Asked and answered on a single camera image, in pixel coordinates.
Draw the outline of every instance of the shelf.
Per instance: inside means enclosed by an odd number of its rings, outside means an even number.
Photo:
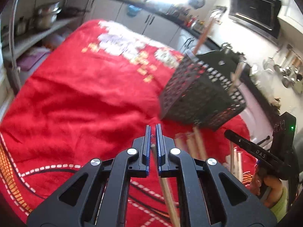
[[[31,46],[35,45],[37,42],[48,36],[49,34],[55,32],[56,30],[68,25],[76,21],[77,19],[82,18],[80,17],[73,17],[67,19],[58,19],[51,29],[38,32],[35,30],[30,30],[22,36],[15,38],[15,57],[16,59],[19,58],[26,50],[28,50]],[[11,53],[9,50],[9,46],[6,46],[2,49],[2,55],[5,60],[11,60]]]

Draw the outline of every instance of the metal screw cap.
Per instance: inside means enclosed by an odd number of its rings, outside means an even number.
[[[138,153],[138,151],[135,148],[129,148],[127,150],[127,153],[130,155],[134,155],[134,154]]]
[[[170,152],[171,152],[172,154],[174,154],[174,155],[177,155],[177,154],[181,153],[181,150],[178,149],[178,148],[172,148],[172,149],[170,150]]]
[[[209,165],[211,165],[211,166],[214,166],[214,165],[217,163],[217,161],[216,161],[215,159],[213,159],[213,158],[209,158],[209,159],[207,160],[207,163],[208,163]]]
[[[97,166],[97,165],[99,165],[101,163],[101,160],[99,160],[99,159],[92,159],[91,160],[91,165],[92,166]]]

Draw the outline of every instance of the human hand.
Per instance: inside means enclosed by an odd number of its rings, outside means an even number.
[[[268,208],[272,208],[277,202],[280,200],[282,193],[283,193],[283,185],[279,178],[272,176],[272,175],[266,175],[264,179],[262,180],[260,176],[258,175],[259,167],[256,168],[256,172],[254,176],[252,177],[252,181],[250,183],[250,192],[254,195],[260,195],[260,187],[262,185],[262,182],[271,187],[272,190],[270,191],[267,199],[264,201],[264,205]]]

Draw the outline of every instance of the red fleece blanket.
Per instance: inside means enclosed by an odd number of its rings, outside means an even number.
[[[179,52],[104,21],[72,33],[27,80],[0,126],[0,192],[16,214],[26,222],[79,168],[131,147],[147,124],[154,134],[161,123],[172,138],[192,131],[159,119],[158,96],[180,59]],[[249,139],[239,116],[216,132],[202,130],[208,156],[220,163],[229,154],[226,129]],[[247,183],[255,159],[243,152],[242,160]],[[171,225],[153,158],[150,165],[148,178],[132,179],[127,226]],[[173,181],[172,189],[176,194]]]

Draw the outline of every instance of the black plastic basket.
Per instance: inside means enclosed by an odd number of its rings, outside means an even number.
[[[241,92],[236,88],[228,94],[236,68],[228,52],[225,48],[195,56],[187,50],[159,97],[161,119],[217,130],[241,113],[246,107]]]

